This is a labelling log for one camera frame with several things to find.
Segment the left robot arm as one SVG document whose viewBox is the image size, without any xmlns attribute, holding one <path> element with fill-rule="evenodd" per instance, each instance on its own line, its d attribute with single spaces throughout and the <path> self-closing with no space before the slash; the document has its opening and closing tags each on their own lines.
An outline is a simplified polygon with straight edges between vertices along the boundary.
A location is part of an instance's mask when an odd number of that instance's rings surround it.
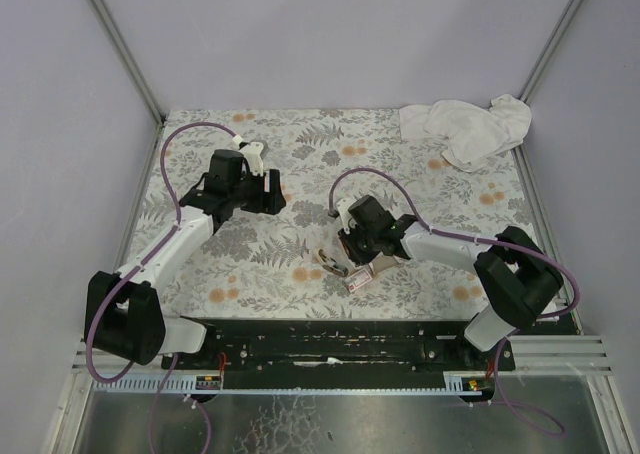
<svg viewBox="0 0 640 454">
<path fill-rule="evenodd" d="M 285 207 L 280 173 L 265 169 L 264 148 L 254 141 L 215 150 L 208 171 L 179 200 L 176 220 L 133 261 L 91 278 L 84 334 L 89 350 L 147 365 L 159 355 L 194 354 L 203 347 L 206 327 L 164 314 L 160 295 L 236 210 L 276 215 Z"/>
</svg>

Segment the red white staple box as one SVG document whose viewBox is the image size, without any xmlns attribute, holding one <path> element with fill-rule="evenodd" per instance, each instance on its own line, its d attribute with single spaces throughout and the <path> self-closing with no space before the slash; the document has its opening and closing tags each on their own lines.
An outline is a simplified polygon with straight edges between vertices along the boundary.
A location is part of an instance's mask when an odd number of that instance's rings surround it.
<svg viewBox="0 0 640 454">
<path fill-rule="evenodd" d="M 368 267 L 364 267 L 349 274 L 344 283 L 347 290 L 353 293 L 374 280 L 374 274 Z"/>
</svg>

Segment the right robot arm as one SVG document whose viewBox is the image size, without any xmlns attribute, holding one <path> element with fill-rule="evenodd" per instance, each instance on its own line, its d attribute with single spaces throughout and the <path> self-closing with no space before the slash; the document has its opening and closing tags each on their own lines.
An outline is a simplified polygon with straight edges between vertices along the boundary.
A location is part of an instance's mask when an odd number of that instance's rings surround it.
<svg viewBox="0 0 640 454">
<path fill-rule="evenodd" d="M 341 199 L 336 211 L 342 223 L 338 237 L 357 266 L 385 255 L 476 275 L 489 306 L 472 318 L 463 337 L 480 352 L 533 325 L 564 285 L 558 269 L 540 259 L 532 239 L 514 226 L 484 244 L 466 233 L 426 228 L 415 215 L 396 219 L 370 195 Z"/>
</svg>

